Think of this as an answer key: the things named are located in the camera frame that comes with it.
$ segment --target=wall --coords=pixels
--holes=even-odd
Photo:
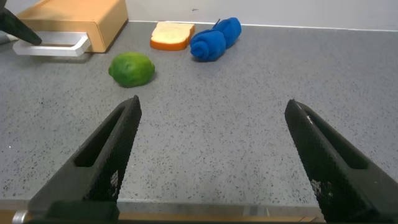
[[[37,0],[8,0],[20,12]],[[398,0],[126,0],[131,21],[216,22],[237,17],[243,24],[398,30]]]

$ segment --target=green lime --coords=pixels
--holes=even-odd
[[[148,83],[155,72],[155,65],[143,54],[128,52],[116,56],[108,73],[121,86],[134,87]]]

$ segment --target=slice of bread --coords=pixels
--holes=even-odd
[[[150,46],[158,50],[183,50],[194,31],[194,24],[158,22],[150,38]]]

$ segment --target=countertop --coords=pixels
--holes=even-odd
[[[398,33],[243,27],[201,63],[189,48],[151,49],[154,27],[130,22],[108,53],[73,59],[0,46],[2,199],[30,199],[134,95],[142,118],[122,201],[316,207],[284,119],[292,98],[398,180]],[[149,84],[122,88],[108,75],[128,51],[155,64]]]

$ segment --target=wooden box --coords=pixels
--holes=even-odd
[[[42,0],[18,18],[34,31],[86,32],[88,52],[105,52],[127,21],[124,0]]]

